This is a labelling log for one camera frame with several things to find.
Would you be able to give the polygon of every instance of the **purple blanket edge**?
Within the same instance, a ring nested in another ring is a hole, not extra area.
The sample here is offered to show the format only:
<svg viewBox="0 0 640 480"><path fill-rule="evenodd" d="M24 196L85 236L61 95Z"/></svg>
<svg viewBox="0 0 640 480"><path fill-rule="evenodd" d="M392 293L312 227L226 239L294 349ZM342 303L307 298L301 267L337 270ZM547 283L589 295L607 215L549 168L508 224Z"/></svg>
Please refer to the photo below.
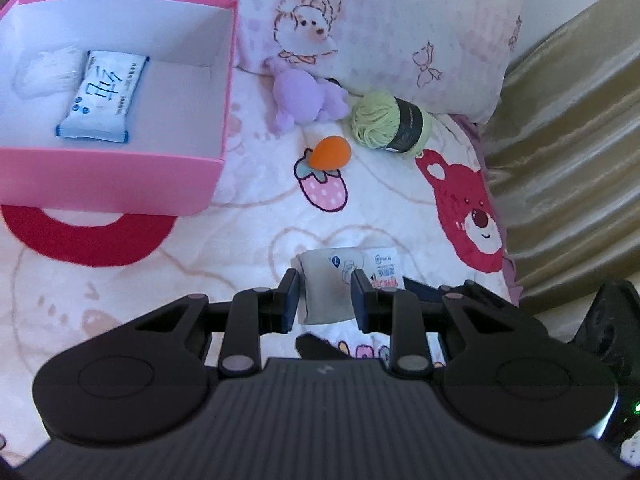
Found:
<svg viewBox="0 0 640 480"><path fill-rule="evenodd" d="M467 116L459 115L459 114L450 114L450 117L455 121L455 123L462 128L462 131L466 133L466 136L471 141L471 145L476 150L476 156L478 157L478 163L480 164L480 168L482 170L482 176L484 177L484 185L486 187L487 193L489 195L489 200L492 201L492 207L494 208L495 213L495 223L498 225L498 232L500 233L500 238L502 238L502 244L505 247L504 257L502 258L502 273L504 275L504 281L507 284L509 289L509 296L511 298L511 303L514 305L518 305L520 303L520 295L522 294L522 287L516 285L516 265L511 259L506 251L507 247L507 230L502 223L502 219L498 214L497 209L494 205L494 198L491 195L491 191L489 191L488 186L486 185L486 181L488 178L488 172L486 169L486 163L484 161L484 152L482 150L482 139L480 138L480 132L478 131L478 127L473 124Z"/></svg>

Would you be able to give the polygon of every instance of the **pink box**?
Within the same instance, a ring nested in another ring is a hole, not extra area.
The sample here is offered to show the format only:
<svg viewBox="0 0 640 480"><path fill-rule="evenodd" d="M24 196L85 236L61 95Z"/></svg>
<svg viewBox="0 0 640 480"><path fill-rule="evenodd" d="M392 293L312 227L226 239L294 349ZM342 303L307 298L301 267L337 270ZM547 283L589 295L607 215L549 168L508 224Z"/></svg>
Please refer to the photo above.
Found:
<svg viewBox="0 0 640 480"><path fill-rule="evenodd" d="M0 10L0 203L178 216L207 208L225 164L237 22L236 0L11 0ZM21 59L66 46L149 56L127 144L56 137L73 92L15 92Z"/></svg>

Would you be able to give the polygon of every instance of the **pillowcase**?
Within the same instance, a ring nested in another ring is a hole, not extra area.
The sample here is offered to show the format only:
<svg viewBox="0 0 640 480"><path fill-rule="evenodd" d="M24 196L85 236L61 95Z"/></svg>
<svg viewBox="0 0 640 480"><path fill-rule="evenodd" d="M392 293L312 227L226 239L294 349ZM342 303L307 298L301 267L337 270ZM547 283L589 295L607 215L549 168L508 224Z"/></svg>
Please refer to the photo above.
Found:
<svg viewBox="0 0 640 480"><path fill-rule="evenodd" d="M239 0L238 65L280 56L356 94L386 90L484 122L498 102L523 0Z"/></svg>

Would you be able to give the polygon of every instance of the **curtain fold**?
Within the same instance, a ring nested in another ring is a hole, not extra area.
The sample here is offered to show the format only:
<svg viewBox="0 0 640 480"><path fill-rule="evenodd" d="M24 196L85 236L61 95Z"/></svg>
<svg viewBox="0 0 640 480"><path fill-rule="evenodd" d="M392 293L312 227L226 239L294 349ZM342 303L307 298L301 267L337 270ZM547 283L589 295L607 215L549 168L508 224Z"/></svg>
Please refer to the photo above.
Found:
<svg viewBox="0 0 640 480"><path fill-rule="evenodd" d="M521 307L640 271L640 0L600 0L505 79L484 131Z"/></svg>

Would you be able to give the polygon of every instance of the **bear nose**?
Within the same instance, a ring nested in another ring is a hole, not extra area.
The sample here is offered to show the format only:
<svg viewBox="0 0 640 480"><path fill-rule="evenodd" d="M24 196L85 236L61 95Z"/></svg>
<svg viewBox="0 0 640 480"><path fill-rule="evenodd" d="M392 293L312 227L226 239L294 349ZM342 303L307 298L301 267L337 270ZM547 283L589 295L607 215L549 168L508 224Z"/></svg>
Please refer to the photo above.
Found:
<svg viewBox="0 0 640 480"><path fill-rule="evenodd" d="M489 225L489 217L482 209L474 209L471 212L471 218L479 228L484 228Z"/></svg>

